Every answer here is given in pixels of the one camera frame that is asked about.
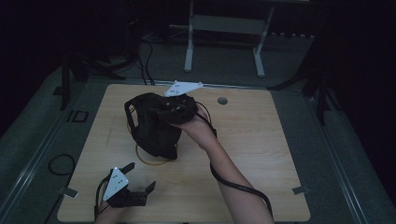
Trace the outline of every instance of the table top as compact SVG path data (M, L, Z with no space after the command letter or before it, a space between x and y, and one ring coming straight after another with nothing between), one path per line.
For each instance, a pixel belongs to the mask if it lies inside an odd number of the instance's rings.
M155 190L143 207L129 207L124 222L232 222L206 154L184 133L177 144L176 161L146 165L134 151L123 105L135 96L169 87L113 84L108 86L81 152L69 188L75 199L64 197L58 212L63 222L93 221L96 188L114 167L135 162L126 176L130 190L143 191L152 181ZM269 91L201 88L188 93L209 110L218 138L250 183L265 193L273 206L275 221L310 218L290 150ZM220 97L227 105L218 103ZM145 161L160 162L139 148Z

